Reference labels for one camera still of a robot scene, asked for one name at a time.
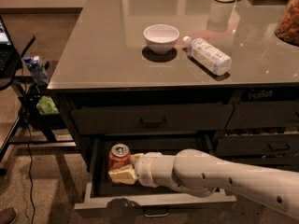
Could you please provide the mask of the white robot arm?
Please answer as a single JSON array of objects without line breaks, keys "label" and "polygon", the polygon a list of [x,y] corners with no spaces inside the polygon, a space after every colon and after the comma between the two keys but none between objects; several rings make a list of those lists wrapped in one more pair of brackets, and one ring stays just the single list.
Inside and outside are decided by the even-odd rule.
[{"label": "white robot arm", "polygon": [[219,159],[203,151],[184,149],[176,155],[148,152],[127,157],[108,171],[114,183],[167,187],[206,197],[220,188],[299,218],[299,174]]}]

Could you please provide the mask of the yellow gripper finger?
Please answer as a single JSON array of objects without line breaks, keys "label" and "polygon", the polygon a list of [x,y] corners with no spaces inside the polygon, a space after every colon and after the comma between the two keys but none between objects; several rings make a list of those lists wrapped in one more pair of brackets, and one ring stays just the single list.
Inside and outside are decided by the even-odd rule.
[{"label": "yellow gripper finger", "polygon": [[136,153],[130,156],[130,163],[135,165],[136,162],[143,156],[143,153]]},{"label": "yellow gripper finger", "polygon": [[137,180],[135,169],[132,164],[128,164],[123,166],[122,168],[109,171],[108,174],[114,183],[133,185]]}]

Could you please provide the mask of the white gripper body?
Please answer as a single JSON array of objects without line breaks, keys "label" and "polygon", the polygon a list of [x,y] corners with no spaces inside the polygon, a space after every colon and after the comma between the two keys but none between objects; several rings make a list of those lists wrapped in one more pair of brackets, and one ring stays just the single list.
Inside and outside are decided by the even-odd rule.
[{"label": "white gripper body", "polygon": [[153,179],[152,166],[156,159],[161,156],[160,152],[148,152],[135,163],[135,175],[142,186],[150,188],[158,187]]}]

